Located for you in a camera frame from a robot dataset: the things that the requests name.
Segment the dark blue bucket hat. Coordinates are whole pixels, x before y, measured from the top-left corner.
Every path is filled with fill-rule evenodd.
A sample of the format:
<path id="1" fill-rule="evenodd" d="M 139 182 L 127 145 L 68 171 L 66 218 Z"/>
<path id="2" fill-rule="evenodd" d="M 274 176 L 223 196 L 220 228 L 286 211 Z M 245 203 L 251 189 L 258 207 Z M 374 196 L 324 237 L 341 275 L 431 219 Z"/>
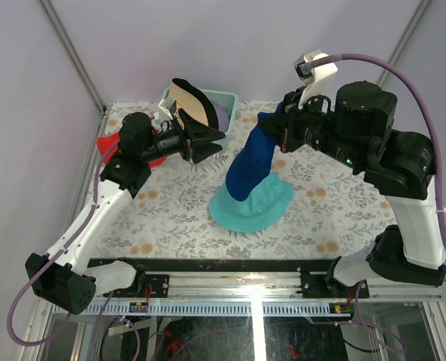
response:
<path id="1" fill-rule="evenodd" d="M 284 112 L 284 103 L 280 102 L 272 112 Z M 268 183 L 271 173 L 275 148 L 281 140 L 274 140 L 264 133 L 257 123 L 250 131 L 243 148 L 235 156 L 226 174 L 225 185 L 228 194 L 237 202 L 249 201 Z"/>

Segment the teal bucket hat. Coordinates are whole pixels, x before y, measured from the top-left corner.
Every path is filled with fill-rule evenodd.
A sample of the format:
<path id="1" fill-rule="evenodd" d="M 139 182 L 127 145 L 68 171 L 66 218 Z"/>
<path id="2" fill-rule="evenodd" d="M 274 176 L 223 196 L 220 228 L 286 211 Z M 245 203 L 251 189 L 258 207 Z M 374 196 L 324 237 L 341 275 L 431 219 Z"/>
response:
<path id="1" fill-rule="evenodd" d="M 233 232 L 257 232 L 273 226 L 293 200 L 292 185 L 271 172 L 256 186 L 230 177 L 209 202 L 217 224 Z"/>

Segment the red cloth hat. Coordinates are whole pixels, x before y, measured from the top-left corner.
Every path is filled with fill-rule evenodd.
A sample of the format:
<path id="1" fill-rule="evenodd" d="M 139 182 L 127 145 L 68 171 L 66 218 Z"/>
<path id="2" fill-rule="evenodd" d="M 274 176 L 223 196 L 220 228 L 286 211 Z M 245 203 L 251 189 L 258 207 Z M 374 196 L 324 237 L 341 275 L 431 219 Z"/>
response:
<path id="1" fill-rule="evenodd" d="M 112 155 L 116 152 L 116 146 L 120 140 L 119 132 L 115 132 L 108 136 L 97 138 L 96 145 L 104 164 L 107 164 Z"/>

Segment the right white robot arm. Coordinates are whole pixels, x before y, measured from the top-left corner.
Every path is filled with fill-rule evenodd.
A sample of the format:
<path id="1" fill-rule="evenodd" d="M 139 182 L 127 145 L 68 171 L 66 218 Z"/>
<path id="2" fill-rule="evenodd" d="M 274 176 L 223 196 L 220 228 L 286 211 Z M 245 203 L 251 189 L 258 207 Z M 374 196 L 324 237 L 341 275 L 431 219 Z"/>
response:
<path id="1" fill-rule="evenodd" d="M 390 204 L 396 223 L 362 250 L 332 261 L 325 288 L 343 296 L 360 281 L 383 278 L 439 287 L 446 275 L 446 239 L 436 204 L 436 148 L 428 137 L 393 128 L 397 98 L 378 85 L 342 86 L 335 99 L 287 93 L 263 129 L 285 153 L 309 146 L 362 175 Z"/>

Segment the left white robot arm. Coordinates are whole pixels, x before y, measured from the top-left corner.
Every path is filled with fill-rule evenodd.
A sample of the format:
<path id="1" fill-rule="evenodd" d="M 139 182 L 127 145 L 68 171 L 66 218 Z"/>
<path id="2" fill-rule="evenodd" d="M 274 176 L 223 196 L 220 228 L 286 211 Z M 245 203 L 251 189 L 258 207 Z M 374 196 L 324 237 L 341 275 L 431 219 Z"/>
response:
<path id="1" fill-rule="evenodd" d="M 195 164 L 221 151 L 225 137 L 216 111 L 202 114 L 178 108 L 157 131 L 151 118 L 134 112 L 123 118 L 118 141 L 103 157 L 97 172 L 93 200 L 64 235 L 43 255 L 26 261 L 36 296 L 70 314 L 80 314 L 94 297 L 118 290 L 140 296 L 147 279 L 142 265 L 127 259 L 91 267 L 93 251 L 106 226 L 139 194 L 151 175 L 150 164 L 179 154 Z"/>

